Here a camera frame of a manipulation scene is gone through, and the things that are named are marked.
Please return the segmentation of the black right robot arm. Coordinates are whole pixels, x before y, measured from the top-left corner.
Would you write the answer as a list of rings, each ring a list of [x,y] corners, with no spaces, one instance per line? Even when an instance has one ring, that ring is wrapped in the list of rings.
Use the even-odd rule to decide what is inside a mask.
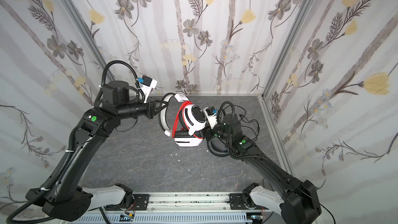
[[[262,206],[282,217],[286,224],[312,224],[327,208],[320,203],[317,187],[308,180],[302,181],[282,169],[266,156],[255,141],[241,130],[241,123],[230,101],[217,110],[204,108],[207,120],[205,139],[217,139],[224,146],[215,149],[215,155],[230,157],[252,166],[272,186],[266,190],[253,184],[245,195],[251,206]]]

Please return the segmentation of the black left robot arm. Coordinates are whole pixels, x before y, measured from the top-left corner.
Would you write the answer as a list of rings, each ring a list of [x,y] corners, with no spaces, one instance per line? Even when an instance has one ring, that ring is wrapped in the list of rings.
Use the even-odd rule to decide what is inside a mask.
[[[106,82],[108,70],[115,64],[124,65],[132,72],[134,87],[120,80]],[[15,217],[31,205],[40,206],[47,217],[29,220],[30,224],[53,219],[73,222],[88,211],[94,195],[78,186],[84,171],[121,120],[139,116],[152,119],[160,112],[157,108],[159,100],[149,98],[156,85],[157,82],[148,76],[138,77],[134,68],[124,61],[107,63],[94,106],[84,113],[72,129],[62,160],[41,187],[29,190],[27,203],[12,212],[6,222],[19,224],[20,220]]]

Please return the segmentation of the white black headphones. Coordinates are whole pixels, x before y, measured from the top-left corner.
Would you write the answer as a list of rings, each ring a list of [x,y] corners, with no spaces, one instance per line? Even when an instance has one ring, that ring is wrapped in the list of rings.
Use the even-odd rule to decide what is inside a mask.
[[[171,99],[175,99],[181,106],[176,114],[172,128],[168,126],[166,119],[168,107],[159,113],[159,123],[163,133],[167,137],[173,138],[179,147],[199,146],[204,139],[204,129],[206,127],[204,111],[189,101],[184,94],[170,92],[162,98],[162,100],[168,102],[168,106]]]

